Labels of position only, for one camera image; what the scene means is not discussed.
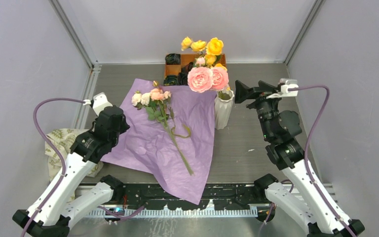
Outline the white ribbed ceramic vase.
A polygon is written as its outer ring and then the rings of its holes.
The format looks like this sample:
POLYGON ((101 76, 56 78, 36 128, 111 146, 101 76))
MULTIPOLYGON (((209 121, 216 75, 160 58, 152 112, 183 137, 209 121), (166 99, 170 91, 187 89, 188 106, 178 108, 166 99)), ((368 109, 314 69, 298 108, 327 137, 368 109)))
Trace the white ribbed ceramic vase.
POLYGON ((227 126, 233 107, 234 92, 223 90, 217 93, 214 104, 215 128, 224 129, 227 126))

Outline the small pale pink rose stem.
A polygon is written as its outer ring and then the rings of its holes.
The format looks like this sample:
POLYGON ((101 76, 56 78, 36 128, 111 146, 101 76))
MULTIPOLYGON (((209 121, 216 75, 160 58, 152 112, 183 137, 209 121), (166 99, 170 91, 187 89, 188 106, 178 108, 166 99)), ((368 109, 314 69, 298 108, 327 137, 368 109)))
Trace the small pale pink rose stem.
POLYGON ((176 147, 189 175, 194 175, 193 169, 191 168, 176 140, 177 137, 184 139, 190 138, 191 130, 187 125, 183 124, 182 127, 187 131, 187 135, 176 134, 175 114, 171 106, 172 93, 161 89, 161 86, 157 81, 153 81, 152 86, 153 89, 150 91, 149 102, 152 112, 149 112, 149 118, 154 118, 163 126, 173 145, 176 147))

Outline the large pink rose stem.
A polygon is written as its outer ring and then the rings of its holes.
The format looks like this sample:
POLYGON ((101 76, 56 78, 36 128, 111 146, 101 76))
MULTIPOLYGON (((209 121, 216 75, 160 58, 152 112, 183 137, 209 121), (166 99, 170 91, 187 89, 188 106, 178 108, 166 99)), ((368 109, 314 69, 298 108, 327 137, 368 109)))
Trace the large pink rose stem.
POLYGON ((209 62, 205 56, 196 58, 188 72, 187 84, 194 92, 216 91, 220 99, 228 100, 230 96, 225 94, 225 91, 230 91, 227 68, 220 63, 213 65, 209 62))

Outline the yellow flower stem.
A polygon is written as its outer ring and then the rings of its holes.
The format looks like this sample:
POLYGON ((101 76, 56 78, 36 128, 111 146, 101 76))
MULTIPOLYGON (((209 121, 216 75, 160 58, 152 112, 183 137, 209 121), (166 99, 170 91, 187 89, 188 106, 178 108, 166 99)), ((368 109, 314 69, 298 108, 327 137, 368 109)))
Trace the yellow flower stem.
POLYGON ((198 40, 193 41, 189 37, 185 37, 181 42, 181 50, 191 49, 193 52, 200 56, 205 56, 207 60, 211 61, 208 64, 213 64, 216 58, 222 54, 224 43, 218 38, 212 38, 209 42, 198 40))

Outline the purple wrapping paper sheet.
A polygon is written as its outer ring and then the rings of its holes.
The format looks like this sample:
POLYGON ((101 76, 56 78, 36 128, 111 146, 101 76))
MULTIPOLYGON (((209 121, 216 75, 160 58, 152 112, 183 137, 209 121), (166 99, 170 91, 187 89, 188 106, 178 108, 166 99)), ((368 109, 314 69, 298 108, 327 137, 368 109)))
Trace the purple wrapping paper sheet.
POLYGON ((164 127, 150 121, 144 109, 131 104, 136 91, 152 89, 152 82, 135 79, 121 104, 129 129, 120 135, 118 144, 103 156, 103 162, 151 173, 169 194, 199 204, 213 158, 215 92, 193 92, 188 86, 168 86, 172 94, 175 127, 178 137, 172 140, 164 127))

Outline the white rose stem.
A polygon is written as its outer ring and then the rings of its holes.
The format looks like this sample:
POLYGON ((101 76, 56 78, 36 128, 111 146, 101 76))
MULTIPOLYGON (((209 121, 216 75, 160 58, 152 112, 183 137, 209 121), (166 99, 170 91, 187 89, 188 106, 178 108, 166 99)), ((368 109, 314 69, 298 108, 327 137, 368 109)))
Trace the white rose stem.
POLYGON ((170 91, 155 88, 147 93, 136 91, 132 96, 131 104, 137 110, 144 109, 150 121, 165 123, 170 118, 170 100, 170 91))

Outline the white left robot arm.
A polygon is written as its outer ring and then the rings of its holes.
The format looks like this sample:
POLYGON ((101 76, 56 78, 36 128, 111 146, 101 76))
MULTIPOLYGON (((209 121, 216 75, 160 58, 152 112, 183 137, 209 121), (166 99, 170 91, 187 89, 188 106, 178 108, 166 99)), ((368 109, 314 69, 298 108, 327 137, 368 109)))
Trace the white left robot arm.
POLYGON ((69 202, 83 178, 117 145, 129 129, 123 110, 107 106, 98 111, 93 128, 80 134, 67 155, 61 176, 54 179, 28 209, 17 210, 12 219, 33 237, 66 237, 70 229, 93 209, 106 202, 123 201, 124 184, 111 175, 101 178, 91 190, 69 202))

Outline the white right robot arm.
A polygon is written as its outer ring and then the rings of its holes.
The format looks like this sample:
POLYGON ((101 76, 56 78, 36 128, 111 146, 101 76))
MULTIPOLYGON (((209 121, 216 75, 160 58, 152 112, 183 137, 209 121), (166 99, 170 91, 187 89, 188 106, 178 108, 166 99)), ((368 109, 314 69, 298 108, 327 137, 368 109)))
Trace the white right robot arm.
POLYGON ((258 86, 248 87, 239 80, 235 82, 235 103, 251 101, 247 107, 257 111, 270 161, 302 198, 287 191, 271 174, 254 182, 254 196, 259 202, 270 201, 284 210, 308 237, 357 237, 365 230, 363 223, 338 206, 313 170, 307 147, 296 140, 302 132, 299 114, 278 109, 281 99, 296 97, 300 89, 295 79, 281 79, 277 86, 259 81, 258 86))

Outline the patterned cream cloth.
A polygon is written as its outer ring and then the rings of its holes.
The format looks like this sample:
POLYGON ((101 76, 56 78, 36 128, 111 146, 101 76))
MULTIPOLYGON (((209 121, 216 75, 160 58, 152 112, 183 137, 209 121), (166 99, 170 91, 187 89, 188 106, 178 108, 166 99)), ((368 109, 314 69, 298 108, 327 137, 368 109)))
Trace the patterned cream cloth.
MULTIPOLYGON (((84 132, 86 129, 69 129, 61 128, 55 129, 48 133, 46 136, 51 141, 51 143, 57 148, 64 159, 67 158, 68 153, 70 153, 70 147, 74 143, 76 137, 84 132)), ((45 155, 48 156, 48 171, 49 171, 49 181, 52 181, 56 174, 62 168, 59 156, 56 154, 54 149, 45 143, 44 149, 45 155)))

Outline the orange compartment tray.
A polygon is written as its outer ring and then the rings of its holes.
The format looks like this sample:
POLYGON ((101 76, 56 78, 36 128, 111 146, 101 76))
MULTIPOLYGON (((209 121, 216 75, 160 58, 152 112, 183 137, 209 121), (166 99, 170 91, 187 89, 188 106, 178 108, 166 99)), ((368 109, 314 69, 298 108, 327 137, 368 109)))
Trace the orange compartment tray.
POLYGON ((223 68, 225 71, 227 70, 227 66, 226 66, 226 56, 224 54, 221 54, 220 56, 218 56, 216 58, 216 61, 213 63, 213 65, 211 66, 208 66, 208 65, 200 65, 200 64, 197 64, 197 59, 198 57, 200 57, 199 54, 180 54, 181 55, 181 64, 180 65, 166 65, 165 64, 165 70, 164 70, 164 77, 166 77, 167 75, 177 75, 178 76, 178 73, 181 72, 181 68, 183 66, 185 66, 186 64, 188 64, 189 62, 194 62, 194 66, 193 68, 195 67, 221 67, 223 68))

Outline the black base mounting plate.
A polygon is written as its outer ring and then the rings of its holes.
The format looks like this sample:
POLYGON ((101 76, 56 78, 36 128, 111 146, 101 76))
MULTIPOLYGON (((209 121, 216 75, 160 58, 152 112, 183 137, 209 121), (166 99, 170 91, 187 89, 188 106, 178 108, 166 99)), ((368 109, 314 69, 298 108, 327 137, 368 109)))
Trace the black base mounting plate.
POLYGON ((208 203, 214 210, 243 210, 251 206, 269 205, 270 201, 259 194, 254 184, 206 184, 201 200, 191 203, 166 192, 159 184, 125 184, 124 195, 106 204, 136 209, 145 206, 146 210, 204 210, 208 203))

